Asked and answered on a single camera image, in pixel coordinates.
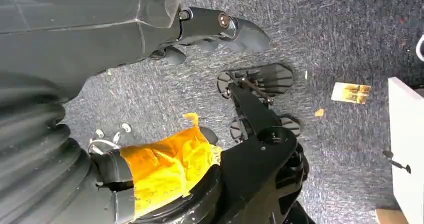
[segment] white wire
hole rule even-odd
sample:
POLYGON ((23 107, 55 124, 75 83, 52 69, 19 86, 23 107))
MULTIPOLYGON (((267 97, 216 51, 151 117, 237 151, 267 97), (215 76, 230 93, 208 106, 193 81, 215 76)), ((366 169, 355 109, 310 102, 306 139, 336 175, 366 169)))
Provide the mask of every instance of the white wire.
POLYGON ((111 142, 110 140, 105 140, 105 139, 90 139, 89 145, 88 145, 88 152, 95 152, 97 154, 103 155, 103 151, 101 151, 97 146, 95 146, 95 143, 104 143, 106 145, 111 146, 113 149, 120 149, 121 147, 113 142, 111 142))
POLYGON ((419 39, 418 43, 416 44, 415 52, 416 52, 416 55, 418 56, 418 58, 421 61, 424 62, 424 56, 421 53, 421 45, 423 44, 423 42, 424 42, 424 35, 421 36, 421 38, 419 39))

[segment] black disc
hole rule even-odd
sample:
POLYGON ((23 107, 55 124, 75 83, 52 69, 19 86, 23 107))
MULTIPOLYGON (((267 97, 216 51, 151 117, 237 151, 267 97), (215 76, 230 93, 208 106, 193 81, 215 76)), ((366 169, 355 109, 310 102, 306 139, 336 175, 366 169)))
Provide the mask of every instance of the black disc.
POLYGON ((239 83, 246 78, 269 97, 284 94, 293 85, 293 73, 283 65, 274 63, 260 67, 225 70, 218 75, 216 85, 219 93, 230 98, 227 88, 230 83, 239 83))
MULTIPOLYGON (((302 130, 299 121, 289 115, 280 115, 281 125, 283 128, 289 129, 296 137, 298 137, 302 130)), ((243 126, 241 122, 234 118, 229 126, 229 133, 235 143, 239 144, 247 139, 247 136, 243 134, 243 126)))

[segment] small scrap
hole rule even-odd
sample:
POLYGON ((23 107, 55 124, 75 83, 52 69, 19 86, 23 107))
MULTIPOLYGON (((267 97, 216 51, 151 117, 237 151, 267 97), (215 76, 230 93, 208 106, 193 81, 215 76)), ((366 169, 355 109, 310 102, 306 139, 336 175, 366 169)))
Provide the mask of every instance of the small scrap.
POLYGON ((336 82, 332 90, 333 101, 365 104, 370 94, 371 86, 336 82))
POLYGON ((320 108, 315 111, 315 117, 323 117, 324 116, 324 108, 320 108))

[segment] gray plastic cover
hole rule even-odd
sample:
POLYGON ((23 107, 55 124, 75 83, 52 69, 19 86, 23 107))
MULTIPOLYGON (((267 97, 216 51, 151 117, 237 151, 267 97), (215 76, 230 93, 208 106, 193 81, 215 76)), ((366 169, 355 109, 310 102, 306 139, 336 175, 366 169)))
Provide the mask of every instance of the gray plastic cover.
POLYGON ((169 28, 181 0, 0 0, 0 33, 142 22, 169 28))

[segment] robotic finger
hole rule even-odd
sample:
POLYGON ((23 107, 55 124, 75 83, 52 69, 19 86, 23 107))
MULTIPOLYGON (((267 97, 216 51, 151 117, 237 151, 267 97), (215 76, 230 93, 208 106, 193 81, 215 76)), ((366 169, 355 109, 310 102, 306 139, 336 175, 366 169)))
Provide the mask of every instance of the robotic finger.
MULTIPOLYGON (((270 45, 270 38, 251 21, 227 15, 221 10, 190 7, 178 13, 181 33, 173 46, 199 46, 202 50, 213 51, 219 44, 231 50, 243 52, 263 52, 270 45)), ((169 61, 174 64, 184 62, 170 52, 169 61)))

